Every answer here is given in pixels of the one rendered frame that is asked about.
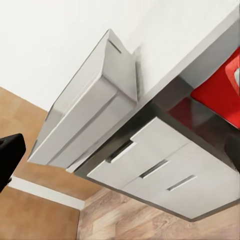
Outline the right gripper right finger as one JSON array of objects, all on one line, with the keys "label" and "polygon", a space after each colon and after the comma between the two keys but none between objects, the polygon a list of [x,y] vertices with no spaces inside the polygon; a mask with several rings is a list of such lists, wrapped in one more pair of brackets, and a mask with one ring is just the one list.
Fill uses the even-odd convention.
[{"label": "right gripper right finger", "polygon": [[235,134],[234,132],[228,134],[224,151],[236,169],[240,170],[240,134]]}]

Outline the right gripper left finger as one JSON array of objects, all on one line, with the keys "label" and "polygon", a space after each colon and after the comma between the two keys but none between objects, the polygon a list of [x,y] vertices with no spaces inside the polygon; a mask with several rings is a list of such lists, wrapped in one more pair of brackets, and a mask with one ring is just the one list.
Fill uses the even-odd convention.
[{"label": "right gripper left finger", "polygon": [[0,192],[10,181],[25,152],[22,133],[0,138]]}]

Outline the toy box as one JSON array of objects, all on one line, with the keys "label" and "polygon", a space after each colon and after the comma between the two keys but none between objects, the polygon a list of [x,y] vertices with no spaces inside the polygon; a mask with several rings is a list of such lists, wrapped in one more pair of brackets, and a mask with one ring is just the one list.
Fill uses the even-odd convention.
[{"label": "toy box", "polygon": [[27,161],[67,169],[137,106],[136,60],[109,28],[51,106]]}]

